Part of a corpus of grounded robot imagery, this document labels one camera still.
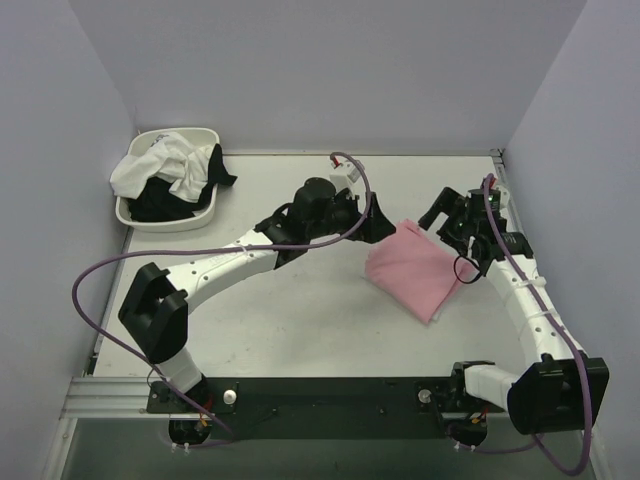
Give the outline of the pink t shirt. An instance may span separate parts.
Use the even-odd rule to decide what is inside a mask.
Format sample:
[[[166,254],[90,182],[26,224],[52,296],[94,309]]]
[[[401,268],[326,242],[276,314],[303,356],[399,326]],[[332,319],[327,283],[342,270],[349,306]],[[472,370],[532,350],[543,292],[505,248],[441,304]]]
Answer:
[[[394,234],[370,251],[365,274],[417,320],[428,324],[463,283],[473,279],[476,268],[427,238],[415,222],[404,220],[396,225]]]

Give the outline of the white plastic basket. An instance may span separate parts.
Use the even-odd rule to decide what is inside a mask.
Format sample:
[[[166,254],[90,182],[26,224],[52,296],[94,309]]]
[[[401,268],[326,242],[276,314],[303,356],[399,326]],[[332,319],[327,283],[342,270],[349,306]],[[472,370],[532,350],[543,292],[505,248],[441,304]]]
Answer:
[[[217,190],[235,181],[224,165],[218,133],[203,127],[137,135],[110,178],[116,218],[153,233],[205,226],[213,218]]]

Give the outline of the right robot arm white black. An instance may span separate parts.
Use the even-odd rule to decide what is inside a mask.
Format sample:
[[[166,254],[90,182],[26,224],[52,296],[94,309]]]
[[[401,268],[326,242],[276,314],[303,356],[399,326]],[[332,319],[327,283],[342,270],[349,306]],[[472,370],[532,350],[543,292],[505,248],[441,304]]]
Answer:
[[[528,240],[507,229],[500,191],[473,189],[461,195],[446,187],[418,224],[427,230],[439,215],[446,219],[438,237],[494,287],[527,366],[511,373],[491,362],[458,363],[454,375],[463,396],[503,409],[524,435],[588,431],[599,413],[609,369],[603,359],[588,356],[566,329]]]

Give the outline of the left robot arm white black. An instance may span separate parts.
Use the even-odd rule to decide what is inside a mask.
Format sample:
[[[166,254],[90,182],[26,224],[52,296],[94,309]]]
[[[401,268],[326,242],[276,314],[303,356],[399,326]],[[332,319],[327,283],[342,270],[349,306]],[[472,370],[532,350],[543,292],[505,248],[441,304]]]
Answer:
[[[330,235],[375,244],[395,226],[370,195],[362,213],[350,188],[311,178],[291,202],[276,209],[230,244],[227,252],[159,268],[141,267],[129,287],[118,318],[146,359],[172,385],[170,400],[183,411],[205,404],[205,377],[187,349],[188,317],[214,295],[257,274],[276,270],[304,255],[310,243]]]

